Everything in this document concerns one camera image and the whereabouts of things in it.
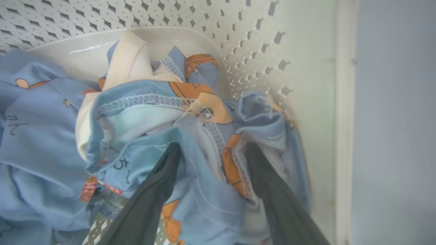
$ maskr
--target star print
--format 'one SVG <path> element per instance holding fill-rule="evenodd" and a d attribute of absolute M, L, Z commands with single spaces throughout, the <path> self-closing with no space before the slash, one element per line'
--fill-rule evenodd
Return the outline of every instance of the star print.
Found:
<path fill-rule="evenodd" d="M 71 102 L 69 102 L 67 99 L 65 99 L 64 104 L 66 105 L 66 107 L 69 107 L 71 105 Z"/>

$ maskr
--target white wall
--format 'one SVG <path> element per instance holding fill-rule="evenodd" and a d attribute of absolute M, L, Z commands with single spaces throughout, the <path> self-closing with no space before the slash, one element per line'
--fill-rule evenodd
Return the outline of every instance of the white wall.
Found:
<path fill-rule="evenodd" d="M 360 0 L 354 245 L 436 244 L 436 0 Z"/>

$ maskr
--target white vertical edge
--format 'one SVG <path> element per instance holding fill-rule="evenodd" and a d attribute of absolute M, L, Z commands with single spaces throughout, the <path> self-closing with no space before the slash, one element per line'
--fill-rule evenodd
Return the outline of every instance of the white vertical edge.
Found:
<path fill-rule="evenodd" d="M 338 0 L 336 41 L 336 242 L 351 244 L 351 176 L 358 0 Z"/>

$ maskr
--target perforated basket wall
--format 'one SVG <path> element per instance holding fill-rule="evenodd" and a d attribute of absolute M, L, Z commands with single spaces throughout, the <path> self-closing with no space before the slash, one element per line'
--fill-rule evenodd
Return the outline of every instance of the perforated basket wall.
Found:
<path fill-rule="evenodd" d="M 303 141 L 312 216 L 335 229 L 336 0 L 3 0 L 0 54 L 95 32 L 187 27 L 211 40 L 231 96 L 265 91 L 293 115 Z"/>

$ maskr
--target laundry basket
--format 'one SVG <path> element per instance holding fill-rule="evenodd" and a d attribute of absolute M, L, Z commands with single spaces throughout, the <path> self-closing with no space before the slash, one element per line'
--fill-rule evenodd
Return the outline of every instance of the laundry basket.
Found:
<path fill-rule="evenodd" d="M 356 0 L 4 0 L 0 54 L 29 50 L 71 76 L 97 80 L 121 30 L 152 60 L 176 45 L 220 62 L 217 92 L 269 94 L 304 147 L 311 215 L 332 244 L 350 244 Z M 109 221 L 92 228 L 104 230 Z"/>

